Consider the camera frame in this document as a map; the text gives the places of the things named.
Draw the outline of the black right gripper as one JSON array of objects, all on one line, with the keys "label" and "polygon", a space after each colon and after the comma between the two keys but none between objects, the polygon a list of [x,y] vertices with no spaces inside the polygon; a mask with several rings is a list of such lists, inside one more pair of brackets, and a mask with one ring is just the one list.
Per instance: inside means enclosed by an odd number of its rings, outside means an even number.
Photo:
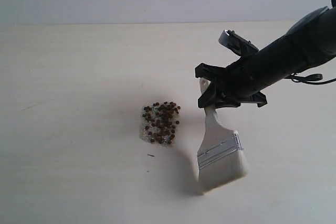
[{"label": "black right gripper", "polygon": [[291,74],[285,59],[288,49],[288,42],[279,38],[256,54],[241,57],[227,67],[199,64],[195,76],[210,82],[200,82],[198,107],[219,109],[250,102],[251,96]]}]

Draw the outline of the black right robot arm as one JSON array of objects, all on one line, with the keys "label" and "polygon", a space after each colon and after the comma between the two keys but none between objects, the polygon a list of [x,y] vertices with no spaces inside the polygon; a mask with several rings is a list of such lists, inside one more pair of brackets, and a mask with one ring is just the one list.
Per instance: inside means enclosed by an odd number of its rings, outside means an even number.
[{"label": "black right robot arm", "polygon": [[219,43],[239,59],[227,67],[201,63],[195,68],[196,78],[210,82],[198,107],[237,108],[243,103],[262,107],[267,104],[262,90],[282,79],[323,85],[321,74],[298,74],[335,58],[335,0],[331,4],[332,8],[312,11],[261,50],[233,30],[224,30]]}]

